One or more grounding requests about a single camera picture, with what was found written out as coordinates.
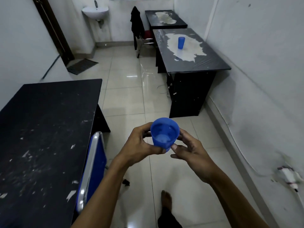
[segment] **white tiled floor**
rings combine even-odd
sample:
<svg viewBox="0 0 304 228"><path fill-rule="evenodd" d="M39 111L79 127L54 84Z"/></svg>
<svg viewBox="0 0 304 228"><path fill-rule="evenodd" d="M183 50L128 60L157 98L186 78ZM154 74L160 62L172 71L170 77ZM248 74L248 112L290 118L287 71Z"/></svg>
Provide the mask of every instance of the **white tiled floor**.
<svg viewBox="0 0 304 228"><path fill-rule="evenodd" d="M167 97L166 75L159 74L155 67L154 49L143 48L142 55L137 59L133 46L98 49L92 60L99 64L78 76L71 74L75 80L103 79L98 103L111 129L110 134L105 134L109 162L134 127L169 117L171 100ZM207 112L174 120L203 143L215 163L258 210ZM145 140L152 144L150 138ZM173 215L183 227L230 227L212 188L201 182L184 161L170 158L172 153L170 150L150 156L127 171L125 177L131 185L121 188L112 228L156 228L163 189L171 193Z"/></svg>

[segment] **forearm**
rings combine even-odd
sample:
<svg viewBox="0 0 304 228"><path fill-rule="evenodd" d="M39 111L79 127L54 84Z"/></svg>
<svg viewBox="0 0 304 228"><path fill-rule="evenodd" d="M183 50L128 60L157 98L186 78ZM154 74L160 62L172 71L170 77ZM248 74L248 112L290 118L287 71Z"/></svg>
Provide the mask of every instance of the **forearm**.
<svg viewBox="0 0 304 228"><path fill-rule="evenodd" d="M112 164L72 228L109 228L127 165L119 157Z"/></svg>
<svg viewBox="0 0 304 228"><path fill-rule="evenodd" d="M218 171L210 185L217 194L230 225L233 228L269 228L224 172Z"/></svg>

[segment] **wash basin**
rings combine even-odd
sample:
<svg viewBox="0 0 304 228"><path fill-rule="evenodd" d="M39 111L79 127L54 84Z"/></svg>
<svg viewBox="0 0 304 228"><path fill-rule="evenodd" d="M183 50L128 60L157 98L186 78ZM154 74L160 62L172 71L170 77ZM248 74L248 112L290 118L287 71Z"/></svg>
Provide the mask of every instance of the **wash basin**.
<svg viewBox="0 0 304 228"><path fill-rule="evenodd" d="M108 7L84 7L82 12L89 18L100 21L105 18L109 12Z"/></svg>

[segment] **doorway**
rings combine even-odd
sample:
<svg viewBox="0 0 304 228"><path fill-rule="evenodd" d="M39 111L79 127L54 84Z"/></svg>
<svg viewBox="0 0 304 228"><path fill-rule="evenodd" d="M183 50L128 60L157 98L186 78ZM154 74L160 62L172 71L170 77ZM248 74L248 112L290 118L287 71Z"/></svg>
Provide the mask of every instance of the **doorway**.
<svg viewBox="0 0 304 228"><path fill-rule="evenodd" d="M54 12L48 0L33 0L36 8L60 54L63 63L67 65L70 61L74 60L74 55L63 35L59 23L54 15Z"/></svg>

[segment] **person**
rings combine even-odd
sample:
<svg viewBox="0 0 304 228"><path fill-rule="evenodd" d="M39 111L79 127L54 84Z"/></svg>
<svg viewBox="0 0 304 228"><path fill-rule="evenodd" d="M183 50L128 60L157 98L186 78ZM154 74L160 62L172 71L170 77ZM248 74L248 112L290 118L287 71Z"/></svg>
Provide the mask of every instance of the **person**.
<svg viewBox="0 0 304 228"><path fill-rule="evenodd" d="M109 228L116 206L120 186L127 169L152 154L164 154L165 149L146 143L143 139L151 136L152 122L133 129L120 153L113 159L107 174L97 190L72 225L72 228ZM215 191L232 228L269 227L256 213L247 199L230 178L212 161L202 143L188 132L180 129L178 140L185 146L172 145L172 158L187 162L195 174ZM172 199L162 191L162 214L158 219L159 228L182 227L171 213Z"/></svg>

